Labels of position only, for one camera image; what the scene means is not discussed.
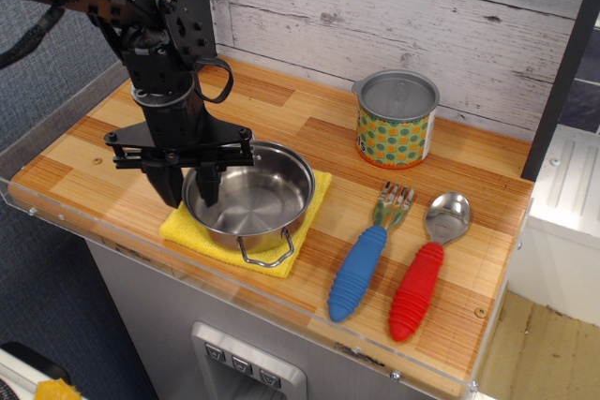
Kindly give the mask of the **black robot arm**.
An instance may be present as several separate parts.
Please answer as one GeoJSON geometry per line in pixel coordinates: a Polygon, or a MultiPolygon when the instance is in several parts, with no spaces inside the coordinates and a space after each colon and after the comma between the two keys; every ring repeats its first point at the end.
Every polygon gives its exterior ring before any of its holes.
{"type": "Polygon", "coordinates": [[[47,11],[1,56],[10,66],[33,52],[67,10],[85,14],[127,69],[141,123],[109,132],[119,169],[141,170],[162,200],[182,199],[183,169],[196,171],[207,205],[218,201],[222,173],[253,162],[251,132],[213,117],[198,79],[201,67],[225,68],[210,32],[185,0],[31,0],[47,11]]]}

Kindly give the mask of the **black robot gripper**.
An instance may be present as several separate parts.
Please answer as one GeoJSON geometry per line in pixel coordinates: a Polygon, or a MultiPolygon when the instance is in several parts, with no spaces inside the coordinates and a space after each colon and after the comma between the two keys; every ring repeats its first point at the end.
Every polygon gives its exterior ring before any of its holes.
{"type": "Polygon", "coordinates": [[[195,180],[206,207],[218,202],[220,172],[251,166],[251,130],[212,116],[194,90],[184,94],[131,92],[144,121],[107,133],[119,169],[143,169],[165,204],[178,208],[183,173],[197,168],[195,180]]]}

